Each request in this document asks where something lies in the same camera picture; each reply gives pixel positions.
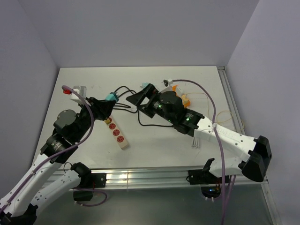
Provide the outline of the white dual usb charger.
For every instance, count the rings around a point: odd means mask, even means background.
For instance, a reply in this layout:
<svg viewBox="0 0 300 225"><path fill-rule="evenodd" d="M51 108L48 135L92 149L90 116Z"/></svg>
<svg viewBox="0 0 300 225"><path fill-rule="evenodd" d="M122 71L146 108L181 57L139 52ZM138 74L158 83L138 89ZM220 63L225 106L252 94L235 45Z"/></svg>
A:
<svg viewBox="0 0 300 225"><path fill-rule="evenodd" d="M182 95L184 94L183 90L179 86L175 87L175 92L179 97L182 97Z"/></svg>

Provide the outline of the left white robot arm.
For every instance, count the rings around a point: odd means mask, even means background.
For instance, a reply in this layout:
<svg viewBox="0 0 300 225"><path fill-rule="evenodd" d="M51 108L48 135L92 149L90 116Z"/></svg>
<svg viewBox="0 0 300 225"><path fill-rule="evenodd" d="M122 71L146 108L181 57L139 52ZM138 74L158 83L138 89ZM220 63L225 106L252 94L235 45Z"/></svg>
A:
<svg viewBox="0 0 300 225"><path fill-rule="evenodd" d="M94 175L83 163L74 163L61 178L46 188L44 183L67 162L91 134L95 120L106 120L116 100L86 98L81 111L64 110L54 122L54 131L41 148L36 161L18 184L0 201L2 225L31 225L42 207L73 188L91 188Z"/></svg>

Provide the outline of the beige red power strip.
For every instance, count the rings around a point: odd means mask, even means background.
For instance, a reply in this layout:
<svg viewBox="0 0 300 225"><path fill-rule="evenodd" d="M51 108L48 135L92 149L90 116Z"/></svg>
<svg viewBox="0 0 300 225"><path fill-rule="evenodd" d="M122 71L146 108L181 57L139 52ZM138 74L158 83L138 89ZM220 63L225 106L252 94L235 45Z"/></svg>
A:
<svg viewBox="0 0 300 225"><path fill-rule="evenodd" d="M113 116L110 116L108 119L105 120L105 124L107 125L109 131L113 135L114 140L118 144L118 146L122 149L125 150L126 148L129 147L129 142L125 138L124 134L120 130L119 126L117 125L115 119Z"/></svg>

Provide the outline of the tan yellow charger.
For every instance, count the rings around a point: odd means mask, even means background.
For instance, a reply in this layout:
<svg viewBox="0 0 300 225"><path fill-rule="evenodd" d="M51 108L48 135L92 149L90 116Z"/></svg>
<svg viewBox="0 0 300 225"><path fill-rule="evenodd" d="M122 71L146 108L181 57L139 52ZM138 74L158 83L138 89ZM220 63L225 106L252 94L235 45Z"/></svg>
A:
<svg viewBox="0 0 300 225"><path fill-rule="evenodd" d="M184 105L184 106L189 106L190 101L189 101L189 99L186 97L186 95L182 95L181 99L182 99L182 102L183 102L183 105Z"/></svg>

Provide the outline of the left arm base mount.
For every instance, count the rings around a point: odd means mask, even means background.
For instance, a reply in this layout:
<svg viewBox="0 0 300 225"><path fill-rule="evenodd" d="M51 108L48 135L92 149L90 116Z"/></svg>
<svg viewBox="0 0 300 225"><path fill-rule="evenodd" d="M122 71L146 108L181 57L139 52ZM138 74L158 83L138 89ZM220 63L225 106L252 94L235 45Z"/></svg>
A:
<svg viewBox="0 0 300 225"><path fill-rule="evenodd" d="M81 189L104 188L106 184L106 173L91 173L81 178L80 184L77 186ZM88 202L94 196L92 191L75 190L73 199L77 202Z"/></svg>

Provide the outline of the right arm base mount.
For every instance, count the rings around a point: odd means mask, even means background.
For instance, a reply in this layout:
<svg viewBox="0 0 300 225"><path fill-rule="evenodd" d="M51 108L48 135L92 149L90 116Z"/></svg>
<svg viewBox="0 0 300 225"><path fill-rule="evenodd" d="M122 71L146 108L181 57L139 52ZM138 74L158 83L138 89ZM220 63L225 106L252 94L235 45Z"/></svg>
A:
<svg viewBox="0 0 300 225"><path fill-rule="evenodd" d="M218 178L202 169L188 170L186 181L190 185L200 185L201 193L205 199L213 200L221 196L221 177Z"/></svg>

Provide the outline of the dark teal charger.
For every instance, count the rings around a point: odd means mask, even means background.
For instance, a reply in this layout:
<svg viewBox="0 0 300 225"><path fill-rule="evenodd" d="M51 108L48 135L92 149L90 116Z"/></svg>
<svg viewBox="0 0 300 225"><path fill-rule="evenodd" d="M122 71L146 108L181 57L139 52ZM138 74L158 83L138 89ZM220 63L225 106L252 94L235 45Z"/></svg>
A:
<svg viewBox="0 0 300 225"><path fill-rule="evenodd" d="M119 101L119 98L118 98L118 96L117 96L117 94L116 94L115 92L110 92L110 93L106 96L105 100L107 100L107 101L115 101L115 102L118 102L118 101Z"/></svg>

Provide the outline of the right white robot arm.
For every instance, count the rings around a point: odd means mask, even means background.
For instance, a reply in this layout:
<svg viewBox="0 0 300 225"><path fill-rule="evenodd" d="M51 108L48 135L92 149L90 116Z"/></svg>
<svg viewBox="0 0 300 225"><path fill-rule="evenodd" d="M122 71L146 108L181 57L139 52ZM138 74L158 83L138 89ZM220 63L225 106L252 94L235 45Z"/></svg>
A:
<svg viewBox="0 0 300 225"><path fill-rule="evenodd" d="M229 159L222 158L220 162L208 159L202 169L205 181L212 183L222 176L239 174L255 182L264 180L272 158L266 137L254 138L229 130L201 113L185 108L174 91L159 92L152 84L126 100L148 117L158 115L169 121L178 132L191 136L192 147L199 148L200 140L206 140L234 155Z"/></svg>

